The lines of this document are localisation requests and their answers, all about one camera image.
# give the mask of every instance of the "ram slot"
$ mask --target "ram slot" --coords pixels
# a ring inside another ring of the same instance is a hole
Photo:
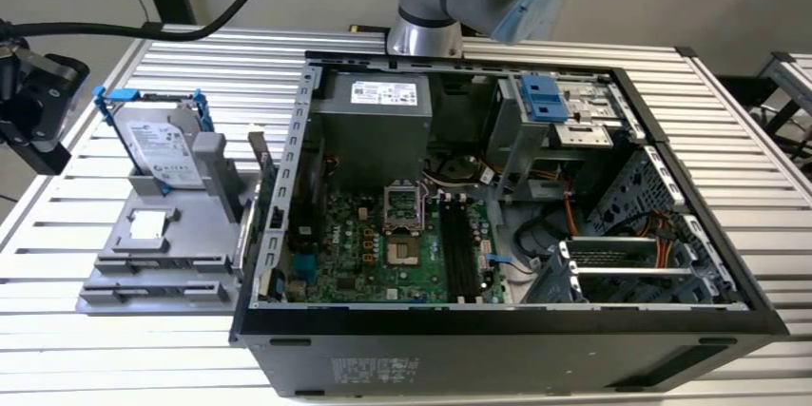
[[[465,203],[440,205],[440,235],[449,302],[476,302],[480,295]]]

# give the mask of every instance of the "green circuit board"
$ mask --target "green circuit board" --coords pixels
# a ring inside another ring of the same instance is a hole
[[[466,205],[466,214],[472,233],[478,233],[493,245],[484,205],[478,202]],[[448,303],[437,200],[425,201],[424,215],[424,230],[418,237],[397,233],[386,236],[381,231],[382,195],[330,193],[325,239],[316,257],[316,279],[306,286],[305,300]],[[480,271],[480,243],[473,236],[470,242]],[[504,302],[498,281],[481,295],[482,302]]]

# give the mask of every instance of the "motherboard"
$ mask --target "motherboard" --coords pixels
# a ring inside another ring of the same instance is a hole
[[[413,189],[328,194],[325,238],[314,256],[294,257],[289,301],[504,302],[484,202],[442,202]],[[417,219],[422,229],[393,228]]]

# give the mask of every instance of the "metal work surface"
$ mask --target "metal work surface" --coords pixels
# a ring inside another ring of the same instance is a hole
[[[306,49],[374,53],[377,34],[228,30],[189,43],[136,42],[106,87],[208,94],[226,156],[256,162],[249,124],[281,150]],[[622,67],[716,217],[785,319],[774,343],[662,395],[341,398],[329,404],[801,405],[812,402],[812,196],[706,68],[670,48],[468,39],[466,57]],[[112,129],[86,111],[68,134],[62,177],[34,180],[0,227],[0,402],[293,404],[278,399],[248,349],[228,347],[229,317],[73,313],[81,282],[129,194]]]

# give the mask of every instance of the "power supply label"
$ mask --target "power supply label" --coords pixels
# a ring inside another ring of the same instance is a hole
[[[180,129],[172,124],[145,122],[130,122],[126,129],[149,174],[172,187],[201,186],[202,179]]]
[[[417,106],[417,85],[356,81],[353,83],[353,104]]]
[[[333,358],[332,375],[338,384],[410,384],[420,358]]]

